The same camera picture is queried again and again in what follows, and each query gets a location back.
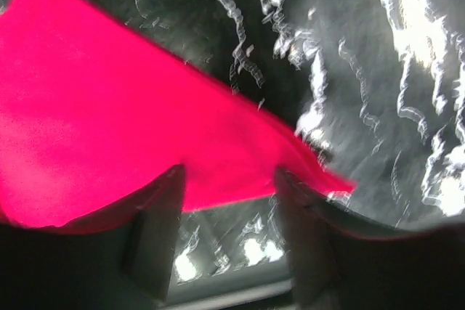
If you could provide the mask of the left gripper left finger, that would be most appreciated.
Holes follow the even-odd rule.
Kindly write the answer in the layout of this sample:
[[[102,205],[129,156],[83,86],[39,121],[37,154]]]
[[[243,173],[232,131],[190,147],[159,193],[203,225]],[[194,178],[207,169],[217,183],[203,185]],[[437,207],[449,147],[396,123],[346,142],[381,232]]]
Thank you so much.
[[[170,168],[154,181],[153,196],[138,207],[122,260],[122,271],[157,303],[168,294],[185,196],[186,170]]]

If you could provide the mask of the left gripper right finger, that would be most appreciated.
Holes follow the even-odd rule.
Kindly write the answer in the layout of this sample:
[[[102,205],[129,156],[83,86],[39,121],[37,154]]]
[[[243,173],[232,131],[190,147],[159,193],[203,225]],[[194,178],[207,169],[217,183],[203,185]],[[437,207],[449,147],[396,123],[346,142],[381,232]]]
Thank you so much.
[[[284,168],[275,170],[274,183],[297,305],[300,309],[348,309],[346,280],[319,213],[326,199]]]

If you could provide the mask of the magenta t shirt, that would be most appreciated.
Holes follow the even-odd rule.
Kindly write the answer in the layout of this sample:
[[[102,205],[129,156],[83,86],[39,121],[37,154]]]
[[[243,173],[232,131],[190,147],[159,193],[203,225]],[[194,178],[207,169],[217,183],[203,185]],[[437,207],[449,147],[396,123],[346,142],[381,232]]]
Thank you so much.
[[[266,197],[283,166],[325,170],[271,114],[85,0],[11,0],[1,16],[1,220],[62,227],[182,164],[183,211]]]

